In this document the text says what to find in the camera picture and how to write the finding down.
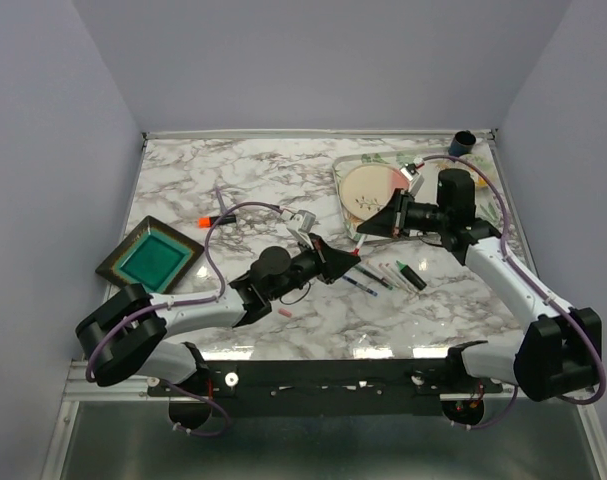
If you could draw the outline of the blue ballpoint pen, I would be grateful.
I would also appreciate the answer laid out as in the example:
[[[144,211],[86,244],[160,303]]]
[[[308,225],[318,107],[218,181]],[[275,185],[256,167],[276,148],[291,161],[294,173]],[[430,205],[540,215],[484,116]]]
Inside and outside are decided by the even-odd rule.
[[[367,294],[373,296],[373,297],[377,297],[378,296],[378,292],[372,290],[371,288],[367,287],[366,285],[364,285],[363,283],[353,279],[352,277],[349,277],[347,275],[343,275],[341,277],[344,281],[348,282],[349,284],[353,285],[354,287],[358,288],[359,290],[366,292]]]

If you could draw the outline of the green cap black highlighter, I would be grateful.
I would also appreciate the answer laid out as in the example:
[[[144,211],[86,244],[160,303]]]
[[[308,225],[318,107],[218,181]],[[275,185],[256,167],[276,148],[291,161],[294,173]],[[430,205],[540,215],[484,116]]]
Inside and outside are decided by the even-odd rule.
[[[426,282],[409,265],[396,261],[396,266],[401,276],[404,277],[418,291],[423,291],[427,287]]]

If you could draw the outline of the yellow cap white marker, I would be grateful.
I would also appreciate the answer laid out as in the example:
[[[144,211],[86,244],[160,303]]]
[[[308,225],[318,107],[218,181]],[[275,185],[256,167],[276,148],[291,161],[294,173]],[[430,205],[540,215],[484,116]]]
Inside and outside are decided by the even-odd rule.
[[[399,284],[403,285],[409,292],[414,292],[412,284],[398,271],[391,267],[388,263],[380,263],[379,267],[393,277]]]

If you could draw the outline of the purple pen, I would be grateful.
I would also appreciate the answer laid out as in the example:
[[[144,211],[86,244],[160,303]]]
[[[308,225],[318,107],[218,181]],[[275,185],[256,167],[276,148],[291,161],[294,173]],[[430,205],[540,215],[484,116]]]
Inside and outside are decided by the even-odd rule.
[[[215,196],[216,196],[216,199],[217,199],[219,207],[220,207],[221,214],[224,214],[227,211],[227,206],[223,199],[221,190],[219,189],[218,186],[214,187],[214,192],[215,192]]]

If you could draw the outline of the orange cap black highlighter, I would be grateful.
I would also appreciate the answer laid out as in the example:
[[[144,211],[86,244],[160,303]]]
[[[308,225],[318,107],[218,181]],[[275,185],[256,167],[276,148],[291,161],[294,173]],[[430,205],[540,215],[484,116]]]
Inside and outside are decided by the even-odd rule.
[[[237,217],[235,214],[227,214],[221,216],[207,216],[199,218],[197,221],[197,226],[202,229],[209,229],[214,224],[216,225],[229,225],[235,224],[237,222]]]

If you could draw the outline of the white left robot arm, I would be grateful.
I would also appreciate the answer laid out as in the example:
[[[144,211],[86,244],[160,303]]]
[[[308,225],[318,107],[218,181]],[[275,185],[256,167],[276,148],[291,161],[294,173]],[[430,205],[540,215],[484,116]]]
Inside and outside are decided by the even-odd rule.
[[[358,255],[329,246],[313,235],[296,256],[268,247],[224,292],[151,294],[140,284],[123,288],[82,320],[75,333],[87,358],[86,379],[100,387],[133,375],[168,380],[184,395],[205,380],[196,347],[172,338],[207,328],[251,325],[272,311],[273,302],[313,280],[326,285],[359,264]]]

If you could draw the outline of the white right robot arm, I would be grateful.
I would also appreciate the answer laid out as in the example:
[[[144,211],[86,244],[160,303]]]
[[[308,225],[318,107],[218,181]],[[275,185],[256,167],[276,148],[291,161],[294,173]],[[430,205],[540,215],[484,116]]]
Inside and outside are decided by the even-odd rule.
[[[436,201],[420,203],[417,170],[405,179],[392,167],[367,164],[358,180],[341,189],[343,203],[360,219],[364,235],[401,239],[412,231],[436,233],[442,246],[478,275],[521,325],[515,347],[486,342],[455,349],[443,379],[463,392],[479,377],[511,383],[536,402],[559,398],[576,405],[598,401],[606,388],[602,321],[591,308],[558,298],[518,258],[507,235],[476,214],[476,186],[466,170],[448,168],[437,177]]]

